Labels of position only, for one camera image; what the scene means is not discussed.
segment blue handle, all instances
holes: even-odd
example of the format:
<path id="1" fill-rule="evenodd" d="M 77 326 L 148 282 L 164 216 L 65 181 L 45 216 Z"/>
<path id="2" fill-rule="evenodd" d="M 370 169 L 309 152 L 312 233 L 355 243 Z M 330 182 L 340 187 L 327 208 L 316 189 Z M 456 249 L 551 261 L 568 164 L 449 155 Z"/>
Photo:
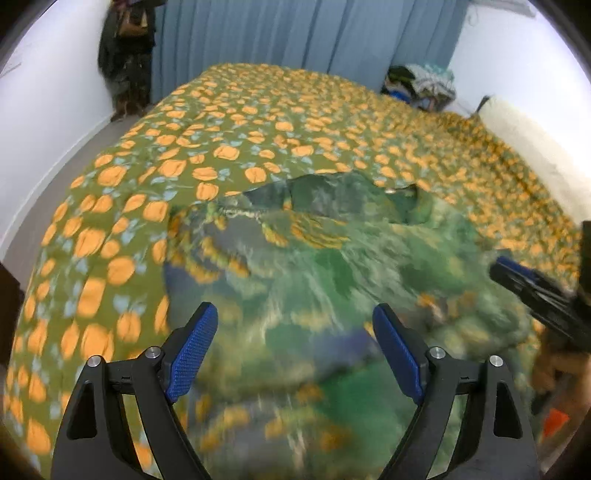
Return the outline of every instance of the blue handle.
<path id="1" fill-rule="evenodd" d="M 419 405 L 425 396 L 421 385 L 421 369 L 404 339 L 380 306 L 374 308 L 374 333 L 400 390 Z"/>
<path id="2" fill-rule="evenodd" d="M 535 270 L 531 268 L 524 267 L 523 265 L 517 263 L 516 261 L 508 258 L 508 257 L 499 257 L 496 259 L 496 262 L 499 265 L 503 265 L 504 267 L 510 268 L 514 272 L 523 275 L 525 278 L 535 282 L 538 280 L 539 276 Z"/>
<path id="3" fill-rule="evenodd" d="M 170 382 L 165 392 L 172 403 L 188 393 L 216 331 L 217 309 L 210 305 L 195 324 L 193 331 L 188 335 L 187 341 L 172 363 Z"/>

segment pillow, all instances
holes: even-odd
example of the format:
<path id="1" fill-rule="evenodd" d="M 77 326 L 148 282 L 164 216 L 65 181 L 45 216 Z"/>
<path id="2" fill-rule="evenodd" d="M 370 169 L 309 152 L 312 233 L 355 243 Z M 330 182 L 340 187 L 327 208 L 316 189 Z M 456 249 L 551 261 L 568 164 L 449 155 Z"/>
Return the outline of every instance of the pillow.
<path id="1" fill-rule="evenodd" d="M 493 96 L 479 111 L 488 130 L 523 157 L 575 222 L 591 219 L 591 185 L 565 150 L 534 120 Z"/>

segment green blanket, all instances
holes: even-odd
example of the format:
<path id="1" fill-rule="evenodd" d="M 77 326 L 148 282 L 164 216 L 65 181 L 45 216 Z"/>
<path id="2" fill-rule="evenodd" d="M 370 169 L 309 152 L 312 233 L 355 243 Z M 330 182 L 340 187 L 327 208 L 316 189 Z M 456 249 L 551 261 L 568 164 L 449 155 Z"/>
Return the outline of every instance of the green blanket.
<path id="1" fill-rule="evenodd" d="M 382 301 L 458 358 L 530 333 L 519 301 L 488 278 L 490 242 L 415 187 L 304 176 L 183 209 L 169 237 L 170 326 L 201 301 L 219 309 L 187 430 L 214 478 L 377 478 L 415 408 L 373 338 Z M 455 409 L 437 471 L 458 429 Z"/>

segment gray floor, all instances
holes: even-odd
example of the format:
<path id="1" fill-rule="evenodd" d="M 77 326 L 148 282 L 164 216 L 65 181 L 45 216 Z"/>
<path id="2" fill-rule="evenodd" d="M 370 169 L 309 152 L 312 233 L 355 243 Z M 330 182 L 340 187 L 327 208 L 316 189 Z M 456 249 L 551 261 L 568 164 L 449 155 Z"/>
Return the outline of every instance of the gray floor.
<path id="1" fill-rule="evenodd" d="M 72 180 L 80 175 L 102 150 L 117 142 L 137 120 L 137 116 L 130 116 L 104 127 L 57 173 L 37 199 L 9 245 L 2 262 L 23 288 L 26 288 L 29 281 L 47 225 L 51 222 L 57 205 L 64 199 Z"/>

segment curtain fold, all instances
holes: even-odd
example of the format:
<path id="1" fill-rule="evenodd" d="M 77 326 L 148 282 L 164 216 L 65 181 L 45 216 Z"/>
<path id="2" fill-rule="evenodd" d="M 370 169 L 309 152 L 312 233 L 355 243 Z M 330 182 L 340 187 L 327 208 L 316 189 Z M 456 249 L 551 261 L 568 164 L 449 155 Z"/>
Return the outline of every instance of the curtain fold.
<path id="1" fill-rule="evenodd" d="M 469 0 L 168 0 L 152 101 L 216 63 L 332 73 L 378 91 L 391 64 L 447 67 Z"/>

